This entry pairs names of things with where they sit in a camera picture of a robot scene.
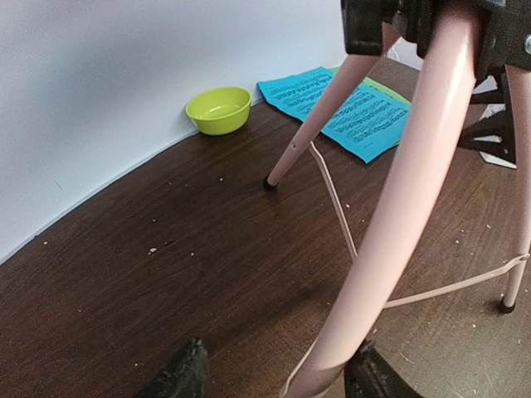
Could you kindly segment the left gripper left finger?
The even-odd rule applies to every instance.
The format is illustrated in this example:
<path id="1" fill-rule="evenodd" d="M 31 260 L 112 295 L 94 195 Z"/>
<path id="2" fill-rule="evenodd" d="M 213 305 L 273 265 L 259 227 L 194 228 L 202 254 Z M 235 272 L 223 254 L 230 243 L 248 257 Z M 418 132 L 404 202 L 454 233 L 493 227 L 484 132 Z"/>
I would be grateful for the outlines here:
<path id="1" fill-rule="evenodd" d="M 205 398 L 209 395 L 210 369 L 201 338 L 190 338 L 134 397 Z"/>

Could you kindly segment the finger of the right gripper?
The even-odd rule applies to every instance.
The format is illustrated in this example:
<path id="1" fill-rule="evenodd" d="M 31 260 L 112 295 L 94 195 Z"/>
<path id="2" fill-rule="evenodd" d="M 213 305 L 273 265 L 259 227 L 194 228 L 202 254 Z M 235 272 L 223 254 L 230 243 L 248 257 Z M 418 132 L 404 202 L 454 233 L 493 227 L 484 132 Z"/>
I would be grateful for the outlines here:
<path id="1" fill-rule="evenodd" d="M 473 94 L 471 104 L 503 105 L 502 110 L 494 112 L 476 123 L 463 128 L 458 142 L 459 148 L 493 155 L 506 162 L 515 164 L 515 134 L 511 95 L 507 72 L 504 66 L 490 72 L 496 88 Z"/>

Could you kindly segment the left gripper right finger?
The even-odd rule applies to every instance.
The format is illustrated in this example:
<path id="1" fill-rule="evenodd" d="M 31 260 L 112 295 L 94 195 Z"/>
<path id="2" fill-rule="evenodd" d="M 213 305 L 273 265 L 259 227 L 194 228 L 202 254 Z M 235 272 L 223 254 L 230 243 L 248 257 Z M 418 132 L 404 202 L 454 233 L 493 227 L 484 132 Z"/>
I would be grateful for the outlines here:
<path id="1" fill-rule="evenodd" d="M 422 398 L 365 339 L 343 371 L 347 398 Z"/>

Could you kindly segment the pink music stand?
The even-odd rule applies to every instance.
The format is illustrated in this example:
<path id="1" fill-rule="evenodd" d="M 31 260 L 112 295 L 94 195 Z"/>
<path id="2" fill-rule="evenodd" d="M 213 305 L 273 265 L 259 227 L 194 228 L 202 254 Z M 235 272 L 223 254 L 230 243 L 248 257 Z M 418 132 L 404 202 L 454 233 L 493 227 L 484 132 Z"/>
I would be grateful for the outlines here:
<path id="1" fill-rule="evenodd" d="M 502 274 L 499 304 L 514 310 L 530 247 L 530 4 L 527 1 L 344 1 L 347 58 L 264 181 L 273 190 L 321 129 L 399 39 L 415 43 L 423 67 L 405 132 L 363 243 L 312 346 L 280 391 L 321 397 L 339 377 L 385 308 L 464 289 Z M 514 116 L 517 166 L 516 256 L 501 268 L 403 299 L 392 291 L 439 196 L 473 89 L 504 66 Z"/>

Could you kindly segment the blue sheet music paper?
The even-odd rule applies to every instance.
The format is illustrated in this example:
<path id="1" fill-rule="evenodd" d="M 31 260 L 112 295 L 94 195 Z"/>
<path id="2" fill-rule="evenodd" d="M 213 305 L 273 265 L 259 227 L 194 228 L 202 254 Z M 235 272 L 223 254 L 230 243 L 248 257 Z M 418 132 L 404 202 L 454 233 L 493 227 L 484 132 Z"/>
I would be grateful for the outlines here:
<path id="1" fill-rule="evenodd" d="M 261 81 L 257 87 L 265 102 L 304 122 L 337 71 L 319 67 Z M 399 144 L 410 109 L 410 101 L 367 77 L 321 132 L 364 163 L 370 163 Z"/>

